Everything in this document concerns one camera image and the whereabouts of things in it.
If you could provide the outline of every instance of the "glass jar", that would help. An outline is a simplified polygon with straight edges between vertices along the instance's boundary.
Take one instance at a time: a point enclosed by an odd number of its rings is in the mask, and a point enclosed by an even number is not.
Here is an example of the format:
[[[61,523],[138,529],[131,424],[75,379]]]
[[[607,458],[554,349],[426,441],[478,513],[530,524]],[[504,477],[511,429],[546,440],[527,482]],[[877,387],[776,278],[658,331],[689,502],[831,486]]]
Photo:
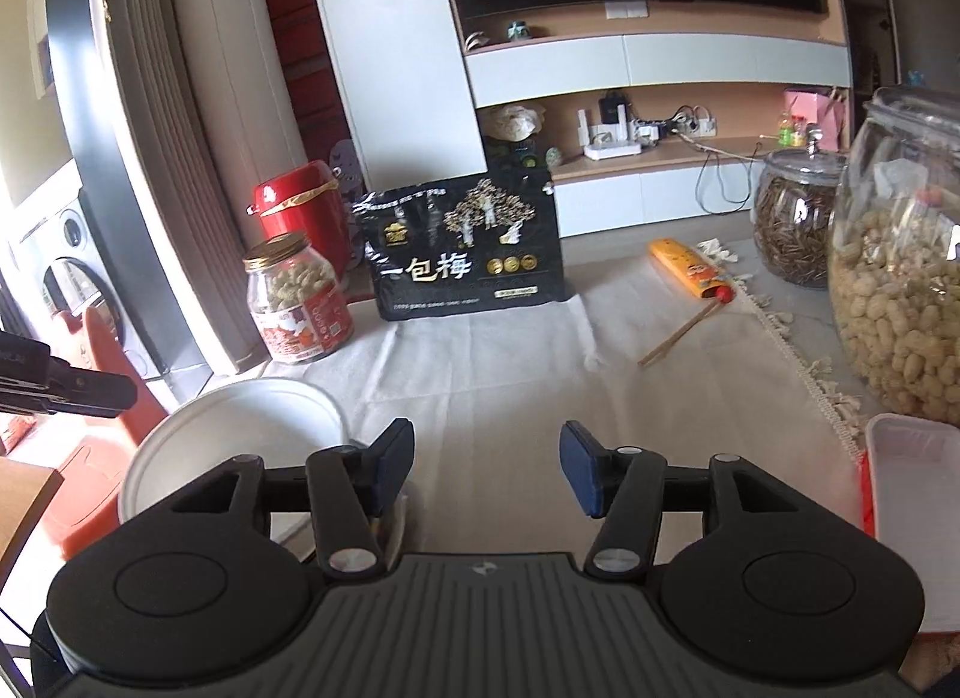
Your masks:
[[[285,233],[244,257],[247,305],[277,362],[313,362],[353,334],[353,319],[333,266],[304,233]]]
[[[820,151],[821,131],[808,130],[805,149],[765,160],[754,208],[754,243],[767,270],[799,286],[827,287],[827,234],[841,155]]]
[[[884,407],[960,426],[960,98],[880,89],[830,230],[848,359]]]

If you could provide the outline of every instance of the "black plastic bag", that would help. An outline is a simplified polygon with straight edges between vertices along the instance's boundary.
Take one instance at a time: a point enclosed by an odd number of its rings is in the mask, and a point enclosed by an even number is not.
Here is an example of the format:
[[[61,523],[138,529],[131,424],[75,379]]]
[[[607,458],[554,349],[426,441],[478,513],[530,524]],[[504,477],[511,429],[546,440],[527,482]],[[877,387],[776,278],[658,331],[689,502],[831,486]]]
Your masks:
[[[396,321],[563,300],[546,169],[444,179],[354,203],[380,316]]]

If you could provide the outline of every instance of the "glass jar lid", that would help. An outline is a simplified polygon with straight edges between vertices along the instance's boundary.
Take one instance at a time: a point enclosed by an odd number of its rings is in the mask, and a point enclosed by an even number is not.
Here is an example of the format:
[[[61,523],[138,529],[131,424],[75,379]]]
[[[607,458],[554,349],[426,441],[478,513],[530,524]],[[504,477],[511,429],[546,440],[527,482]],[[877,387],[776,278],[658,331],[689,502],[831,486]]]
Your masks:
[[[781,149],[767,155],[767,169],[786,179],[818,186],[837,186],[847,158],[841,154],[819,149]]]
[[[952,150],[960,149],[960,97],[915,86],[877,89],[871,118]]]
[[[243,258],[243,267],[247,273],[256,273],[269,268],[277,262],[299,254],[310,243],[304,233],[283,233],[263,243],[258,243]]]

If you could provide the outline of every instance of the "crumpled plastic bag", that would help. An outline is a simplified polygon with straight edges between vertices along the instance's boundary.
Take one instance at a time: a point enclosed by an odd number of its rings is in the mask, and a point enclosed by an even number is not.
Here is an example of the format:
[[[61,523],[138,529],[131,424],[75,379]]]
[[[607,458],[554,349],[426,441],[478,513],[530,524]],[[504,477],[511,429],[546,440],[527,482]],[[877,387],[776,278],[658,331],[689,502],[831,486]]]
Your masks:
[[[536,103],[481,110],[480,131],[497,140],[520,143],[544,129],[544,112]]]

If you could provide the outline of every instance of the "red canister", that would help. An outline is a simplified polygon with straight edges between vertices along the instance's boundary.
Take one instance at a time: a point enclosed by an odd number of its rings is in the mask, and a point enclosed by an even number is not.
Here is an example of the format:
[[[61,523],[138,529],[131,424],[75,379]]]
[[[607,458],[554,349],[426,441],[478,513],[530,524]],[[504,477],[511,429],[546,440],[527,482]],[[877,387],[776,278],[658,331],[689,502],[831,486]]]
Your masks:
[[[253,190],[253,205],[267,238],[303,231],[310,246],[329,260],[344,278],[350,259],[347,212],[333,172],[317,160],[261,183]]]

